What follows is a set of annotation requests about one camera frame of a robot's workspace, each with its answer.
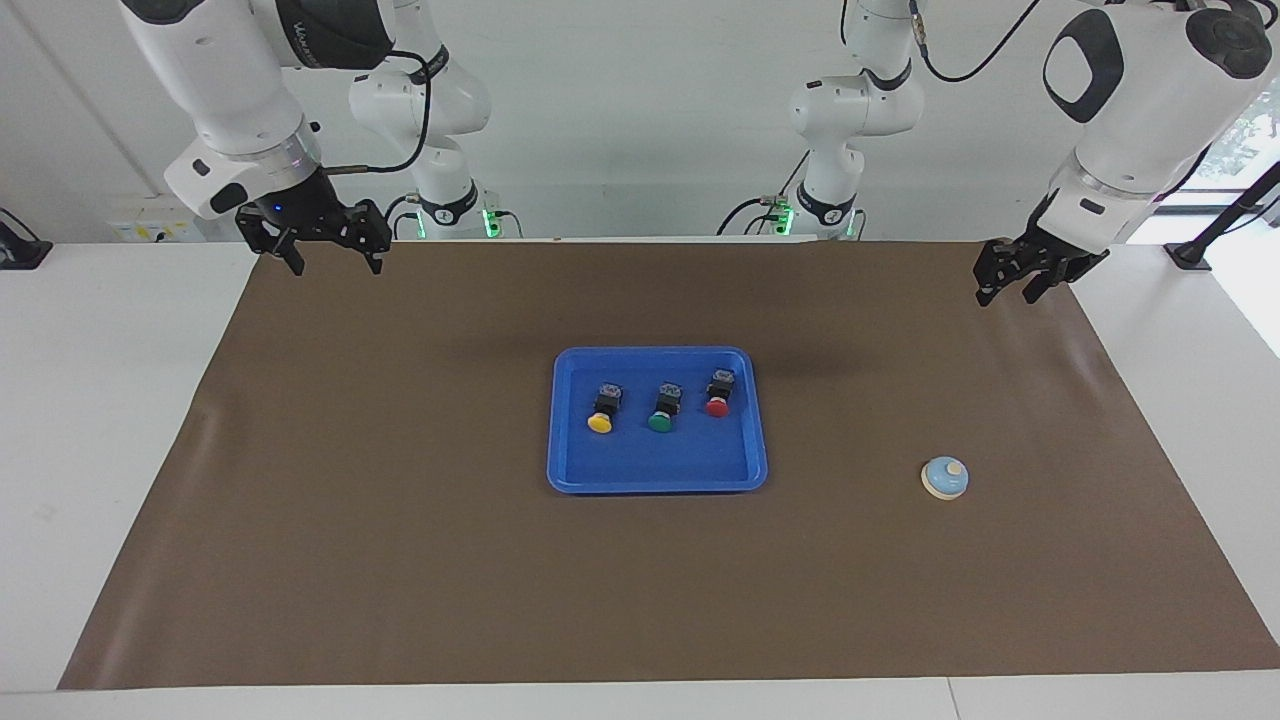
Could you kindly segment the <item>light blue call bell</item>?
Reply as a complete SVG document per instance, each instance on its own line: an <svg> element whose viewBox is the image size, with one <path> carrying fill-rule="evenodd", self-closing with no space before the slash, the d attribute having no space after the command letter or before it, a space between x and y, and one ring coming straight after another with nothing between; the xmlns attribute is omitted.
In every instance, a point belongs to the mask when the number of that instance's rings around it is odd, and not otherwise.
<svg viewBox="0 0 1280 720"><path fill-rule="evenodd" d="M920 470L922 486L936 498L950 501L963 496L970 484L968 465L957 457L938 456Z"/></svg>

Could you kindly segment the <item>yellow push button switch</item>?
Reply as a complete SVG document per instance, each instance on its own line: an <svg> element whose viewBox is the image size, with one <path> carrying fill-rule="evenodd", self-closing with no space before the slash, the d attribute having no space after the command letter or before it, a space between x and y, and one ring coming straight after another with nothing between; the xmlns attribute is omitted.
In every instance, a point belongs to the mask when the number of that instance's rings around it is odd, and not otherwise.
<svg viewBox="0 0 1280 720"><path fill-rule="evenodd" d="M588 415L588 429L596 434L609 434L614 427L614 416L621 410L625 389L614 383L599 386Z"/></svg>

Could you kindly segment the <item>green push button switch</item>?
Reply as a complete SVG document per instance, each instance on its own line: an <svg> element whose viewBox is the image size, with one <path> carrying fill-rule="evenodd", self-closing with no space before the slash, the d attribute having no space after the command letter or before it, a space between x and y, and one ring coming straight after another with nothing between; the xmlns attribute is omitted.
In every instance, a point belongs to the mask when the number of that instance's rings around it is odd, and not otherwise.
<svg viewBox="0 0 1280 720"><path fill-rule="evenodd" d="M676 383L664 382L658 386L655 405L646 419L650 430L658 433L671 433L675 429L675 419L681 410L684 388Z"/></svg>

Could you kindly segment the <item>blue plastic tray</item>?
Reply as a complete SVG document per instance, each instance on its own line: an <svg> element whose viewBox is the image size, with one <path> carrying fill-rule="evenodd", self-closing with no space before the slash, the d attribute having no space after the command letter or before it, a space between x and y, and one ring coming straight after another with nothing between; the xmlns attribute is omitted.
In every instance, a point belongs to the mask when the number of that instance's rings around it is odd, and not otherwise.
<svg viewBox="0 0 1280 720"><path fill-rule="evenodd" d="M736 375L730 415L704 410L716 369ZM684 388L671 433L650 430L660 383ZM598 388L623 388L609 434L588 429ZM744 493L765 483L759 392L749 355L732 346L573 347L554 363L547 479L564 495Z"/></svg>

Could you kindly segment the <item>window with green foliage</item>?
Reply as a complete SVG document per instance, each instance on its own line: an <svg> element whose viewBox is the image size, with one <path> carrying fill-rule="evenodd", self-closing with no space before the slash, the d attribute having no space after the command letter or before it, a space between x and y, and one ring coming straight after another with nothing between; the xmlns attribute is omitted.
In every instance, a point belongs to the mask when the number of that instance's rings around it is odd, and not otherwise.
<svg viewBox="0 0 1280 720"><path fill-rule="evenodd" d="M1156 211L1190 217L1224 210L1280 160L1280 74L1210 147L1190 179Z"/></svg>

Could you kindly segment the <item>brown table mat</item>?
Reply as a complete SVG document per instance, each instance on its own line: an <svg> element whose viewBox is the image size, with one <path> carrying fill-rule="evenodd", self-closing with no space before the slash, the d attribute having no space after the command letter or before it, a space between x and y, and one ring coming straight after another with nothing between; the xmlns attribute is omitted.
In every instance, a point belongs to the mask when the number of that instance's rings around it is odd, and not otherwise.
<svg viewBox="0 0 1280 720"><path fill-rule="evenodd" d="M1280 667L1068 290L968 243L406 243L264 258L64 689ZM553 361L730 345L769 473L570 497ZM922 486L933 457L968 491Z"/></svg>

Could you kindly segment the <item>white wall socket box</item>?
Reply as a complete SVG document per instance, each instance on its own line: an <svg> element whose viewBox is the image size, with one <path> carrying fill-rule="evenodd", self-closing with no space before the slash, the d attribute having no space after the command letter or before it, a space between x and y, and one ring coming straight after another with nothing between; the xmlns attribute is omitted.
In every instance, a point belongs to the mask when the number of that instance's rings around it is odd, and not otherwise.
<svg viewBox="0 0 1280 720"><path fill-rule="evenodd" d="M116 208L108 218L115 238L131 243L202 243L197 217L183 208Z"/></svg>

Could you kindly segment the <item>black table clamp mount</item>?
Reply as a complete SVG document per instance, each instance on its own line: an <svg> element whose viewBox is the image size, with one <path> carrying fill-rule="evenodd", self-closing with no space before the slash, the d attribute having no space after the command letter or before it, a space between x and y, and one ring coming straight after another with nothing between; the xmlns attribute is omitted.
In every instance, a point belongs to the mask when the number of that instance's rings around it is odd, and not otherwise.
<svg viewBox="0 0 1280 720"><path fill-rule="evenodd" d="M0 206L0 270L35 270L52 247L17 214Z"/></svg>

